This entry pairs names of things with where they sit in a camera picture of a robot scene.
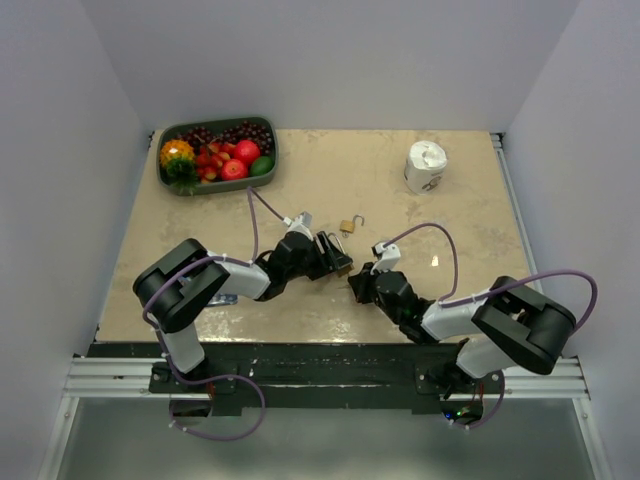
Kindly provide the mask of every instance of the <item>green tray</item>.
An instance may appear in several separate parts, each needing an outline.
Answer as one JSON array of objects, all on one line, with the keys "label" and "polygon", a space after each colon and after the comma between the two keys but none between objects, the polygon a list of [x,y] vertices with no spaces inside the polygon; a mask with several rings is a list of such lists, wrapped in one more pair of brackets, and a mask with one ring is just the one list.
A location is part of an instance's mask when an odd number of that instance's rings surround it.
[{"label": "green tray", "polygon": [[259,177],[247,177],[240,180],[229,180],[227,182],[198,184],[195,191],[193,192],[193,195],[207,195],[209,193],[244,190],[247,187],[260,187],[269,183],[271,180],[273,180],[273,177],[276,174],[276,170],[278,169],[278,137],[276,136],[276,131],[273,128],[271,122],[264,117],[227,118],[224,120],[211,120],[209,122],[184,123],[182,125],[174,125],[173,127],[167,128],[160,137],[160,142],[158,143],[158,151],[156,153],[156,172],[158,174],[158,180],[160,181],[160,183],[175,195],[191,195],[191,193],[189,192],[184,192],[177,187],[172,187],[169,184],[169,178],[167,177],[166,172],[164,171],[164,169],[160,168],[160,149],[166,142],[174,139],[180,133],[187,133],[189,130],[195,127],[202,126],[208,128],[214,134],[216,134],[222,132],[226,128],[235,127],[245,120],[261,126],[265,126],[269,129],[269,133],[271,133],[271,136],[273,137],[273,152],[271,152],[271,154],[269,155],[270,157],[273,157],[273,168],[269,171],[269,173],[260,175]]}]

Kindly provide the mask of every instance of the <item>grapes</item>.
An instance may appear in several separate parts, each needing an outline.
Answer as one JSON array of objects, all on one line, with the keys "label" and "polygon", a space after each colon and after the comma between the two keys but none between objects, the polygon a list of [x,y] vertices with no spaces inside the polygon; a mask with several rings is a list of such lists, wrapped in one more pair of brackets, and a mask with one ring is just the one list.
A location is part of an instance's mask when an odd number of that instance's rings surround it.
[{"label": "grapes", "polygon": [[188,142],[196,152],[202,145],[212,141],[237,144],[240,140],[251,140],[258,145],[263,155],[268,155],[275,145],[273,136],[266,125],[259,125],[249,120],[243,120],[242,123],[227,127],[215,134],[204,126],[197,126],[186,133],[176,135],[175,138]]}]

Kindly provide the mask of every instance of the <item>green lime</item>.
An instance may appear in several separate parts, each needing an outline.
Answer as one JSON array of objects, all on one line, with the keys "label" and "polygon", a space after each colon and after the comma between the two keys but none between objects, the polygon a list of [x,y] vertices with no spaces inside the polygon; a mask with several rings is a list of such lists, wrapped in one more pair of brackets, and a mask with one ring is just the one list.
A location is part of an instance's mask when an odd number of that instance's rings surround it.
[{"label": "green lime", "polygon": [[273,168],[273,160],[271,157],[258,157],[251,164],[251,170],[249,175],[252,177],[259,177],[260,175],[266,175]]}]

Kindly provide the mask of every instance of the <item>black metal base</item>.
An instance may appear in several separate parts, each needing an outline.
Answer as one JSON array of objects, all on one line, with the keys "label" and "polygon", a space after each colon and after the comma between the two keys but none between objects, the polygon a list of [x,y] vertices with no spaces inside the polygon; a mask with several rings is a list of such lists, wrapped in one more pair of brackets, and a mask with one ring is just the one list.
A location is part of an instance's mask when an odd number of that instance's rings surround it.
[{"label": "black metal base", "polygon": [[[440,414],[468,402],[441,402],[445,393],[427,380],[433,367],[454,362],[455,344],[281,344],[207,343],[211,374],[237,373],[256,382],[269,408],[404,409],[414,414]],[[153,343],[108,343],[91,346],[90,357],[158,358]],[[154,366],[151,393],[205,393],[177,384],[165,362]],[[473,386],[455,393],[473,392]],[[497,382],[485,381],[485,393],[498,393]],[[253,389],[241,381],[216,383],[214,414],[240,415],[259,407]]]}]

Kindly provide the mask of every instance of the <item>wire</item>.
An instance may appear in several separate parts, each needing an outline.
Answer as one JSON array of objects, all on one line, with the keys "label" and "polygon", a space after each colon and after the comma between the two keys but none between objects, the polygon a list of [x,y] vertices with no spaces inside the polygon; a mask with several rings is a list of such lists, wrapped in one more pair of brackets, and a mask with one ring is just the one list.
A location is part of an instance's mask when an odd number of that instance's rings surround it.
[{"label": "wire", "polygon": [[550,277],[566,276],[566,275],[584,278],[587,282],[589,282],[589,285],[591,286],[591,299],[589,300],[589,304],[587,305],[587,308],[582,314],[582,317],[576,323],[576,326],[573,329],[573,332],[571,333],[571,335],[573,335],[578,330],[580,330],[580,328],[582,328],[582,326],[589,319],[589,317],[591,316],[591,313],[593,312],[593,309],[596,306],[596,302],[598,301],[598,284],[596,283],[595,279],[591,275],[585,272],[581,272],[580,270],[561,269],[561,270],[551,270],[549,272],[544,272],[544,273],[537,273],[535,275],[530,275],[528,277],[525,277],[522,280],[518,280],[515,283],[510,283],[508,285],[504,285],[503,287],[496,288],[494,290],[489,290],[488,292],[481,293],[479,295],[474,295],[472,297],[466,297],[466,298],[461,298],[459,300],[452,300],[450,302],[441,303],[440,306],[442,308],[458,307],[460,305],[466,305],[467,303],[473,303],[480,300],[484,300],[485,298],[491,298],[496,295],[500,295],[501,293],[507,292],[513,288],[521,287],[522,285],[525,285],[530,282],[535,282],[536,280],[541,280],[543,278],[550,278]]},{"label": "wire", "polygon": [[[589,304],[587,305],[587,308],[582,314],[582,317],[576,323],[576,326],[573,329],[573,332],[571,332],[571,335],[575,334],[578,330],[580,330],[584,326],[584,324],[587,322],[589,317],[591,316],[591,313],[593,313],[593,310],[596,306],[596,302],[598,301],[598,285],[595,279],[591,275],[585,272],[582,272],[580,270],[573,270],[573,269],[560,269],[560,270],[551,270],[549,272],[544,272],[544,273],[537,273],[535,275],[530,275],[521,280],[518,280],[514,283],[510,283],[508,285],[496,288],[494,290],[489,290],[488,292],[484,292],[479,295],[473,295],[470,297],[465,297],[458,300],[452,300],[449,302],[442,303],[443,300],[446,300],[447,298],[452,297],[458,288],[458,253],[456,251],[453,238],[442,225],[438,225],[437,223],[431,223],[431,222],[420,223],[415,227],[412,227],[409,230],[402,232],[400,235],[392,238],[388,242],[384,243],[383,246],[388,247],[392,243],[395,243],[398,240],[406,237],[407,235],[415,232],[416,230],[419,230],[424,227],[434,227],[441,230],[447,236],[447,239],[449,240],[449,244],[451,245],[451,251],[453,253],[453,288],[451,289],[451,292],[449,292],[446,295],[443,295],[438,299],[438,303],[442,308],[458,307],[460,305],[466,305],[468,303],[474,303],[480,300],[484,300],[486,298],[491,298],[496,295],[500,295],[501,293],[507,292],[513,288],[521,287],[522,285],[525,285],[527,283],[534,282],[536,280],[542,280],[543,278],[551,278],[551,277],[557,277],[557,276],[576,276],[576,277],[584,278],[587,282],[589,282],[589,285],[591,286],[591,299],[589,300]],[[480,420],[469,425],[468,426],[469,429],[478,428],[484,425],[485,423],[487,423],[489,420],[491,420],[491,418],[493,418],[493,416],[498,412],[498,409],[502,405],[502,401],[504,399],[504,390],[505,390],[504,373],[502,372],[502,370],[496,373],[500,376],[500,385],[501,385],[500,396],[498,397],[498,401],[496,402],[494,407],[491,409],[491,411],[487,415],[484,415]]]},{"label": "wire", "polygon": [[478,396],[478,390],[480,389],[481,385],[482,385],[482,382],[478,382],[478,384],[475,385],[475,388],[473,389],[473,395],[471,396],[471,400],[469,400],[469,403],[467,403],[463,408],[468,408],[471,405],[473,405],[473,402],[475,402],[476,400],[476,396]]},{"label": "wire", "polygon": [[[500,396],[498,396],[498,401],[496,402],[496,404],[493,406],[493,408],[489,413],[487,413],[486,415],[483,415],[482,418],[477,422],[473,422],[470,425],[465,425],[464,428],[468,428],[469,430],[479,428],[485,423],[487,423],[489,420],[491,420],[496,413],[498,413],[498,410],[502,405],[502,401],[504,400],[505,380],[504,380],[504,373],[502,372],[502,370],[498,370],[496,374],[498,375],[498,381],[500,382]],[[482,386],[480,395],[481,395],[481,398],[484,399],[484,385]]]},{"label": "wire", "polygon": [[208,439],[208,440],[218,440],[218,441],[228,442],[228,441],[233,441],[233,440],[240,440],[241,438],[245,438],[245,437],[251,435],[262,424],[262,421],[264,420],[264,416],[266,414],[266,401],[265,401],[265,398],[264,398],[264,394],[262,393],[262,390],[260,390],[260,387],[253,380],[251,380],[251,379],[249,379],[247,377],[243,377],[242,375],[235,375],[235,374],[217,375],[217,376],[205,378],[205,379],[202,379],[202,380],[188,380],[188,379],[184,378],[182,376],[182,374],[180,373],[180,371],[177,369],[177,367],[174,365],[173,360],[171,359],[171,355],[170,355],[169,349],[167,348],[167,344],[165,343],[164,338],[162,338],[162,334],[160,332],[159,325],[149,318],[149,312],[151,310],[151,307],[153,307],[153,305],[158,300],[158,298],[160,298],[160,296],[163,295],[167,291],[167,289],[169,289],[169,287],[171,287],[175,282],[177,282],[180,277],[183,277],[184,275],[186,275],[190,271],[200,267],[201,265],[205,265],[207,263],[216,262],[216,261],[221,261],[223,263],[224,262],[234,263],[236,265],[241,265],[241,266],[245,266],[245,267],[249,267],[250,266],[248,263],[243,262],[242,260],[236,260],[235,258],[222,257],[222,256],[217,256],[217,255],[216,256],[211,256],[211,257],[200,258],[200,259],[196,260],[195,262],[192,262],[189,265],[187,265],[186,267],[182,268],[180,271],[178,271],[169,280],[167,280],[164,283],[164,285],[162,285],[156,291],[156,293],[154,293],[151,296],[149,301],[145,304],[144,308],[142,309],[142,319],[146,323],[148,323],[149,325],[151,325],[153,327],[153,329],[154,329],[154,331],[156,333],[156,337],[158,338],[158,343],[160,344],[160,349],[165,354],[165,357],[167,359],[167,364],[169,365],[169,368],[171,369],[171,373],[173,374],[175,379],[178,380],[180,383],[182,383],[184,385],[195,386],[195,385],[204,385],[204,384],[208,384],[208,383],[211,383],[211,382],[217,382],[217,381],[220,381],[220,380],[230,380],[231,379],[231,380],[239,380],[239,381],[245,382],[245,383],[249,384],[249,386],[252,387],[256,391],[256,393],[258,394],[258,397],[260,397],[260,415],[258,417],[258,420],[248,430],[246,430],[246,431],[244,431],[242,433],[236,434],[236,435],[229,435],[229,436],[214,435],[214,434],[199,432],[197,430],[193,430],[193,429],[187,428],[184,425],[180,424],[175,419],[174,412],[173,412],[173,407],[169,408],[169,417],[171,418],[172,424],[177,425],[183,432],[189,433],[189,434],[194,435],[196,437]]},{"label": "wire", "polygon": [[273,250],[265,250],[260,255],[258,255],[258,257],[256,258],[256,261],[262,260],[264,257],[266,257],[267,255],[271,255],[272,253],[273,253]]},{"label": "wire", "polygon": [[458,290],[458,252],[456,250],[456,244],[453,241],[453,237],[447,231],[446,228],[444,228],[442,225],[439,225],[437,223],[432,223],[432,222],[419,223],[415,227],[411,227],[409,230],[405,230],[400,235],[398,235],[396,237],[393,237],[391,240],[389,240],[388,242],[384,243],[382,246],[386,248],[389,245],[391,245],[392,243],[396,243],[398,240],[403,239],[407,235],[415,232],[416,230],[420,230],[421,228],[425,228],[425,227],[437,228],[442,233],[444,233],[445,236],[447,237],[447,240],[449,240],[449,245],[451,245],[451,253],[453,254],[453,286],[451,287],[451,291],[449,293],[447,293],[446,295],[441,296],[438,299],[438,301],[441,302],[443,300],[446,300],[447,298],[452,297],[456,293],[456,290]]},{"label": "wire", "polygon": [[216,387],[213,383],[207,383],[207,393],[209,394],[209,400],[211,400],[211,404],[213,404],[213,399],[216,396]]},{"label": "wire", "polygon": [[251,261],[255,262],[256,257],[258,256],[258,222],[256,220],[256,210],[253,206],[253,197],[256,197],[258,200],[262,202],[262,204],[267,207],[267,209],[273,213],[278,220],[284,221],[284,217],[280,215],[276,210],[267,203],[267,201],[260,196],[258,192],[254,190],[253,187],[247,187],[247,200],[249,201],[249,213],[251,214],[251,226],[253,228],[253,254],[251,255]]}]

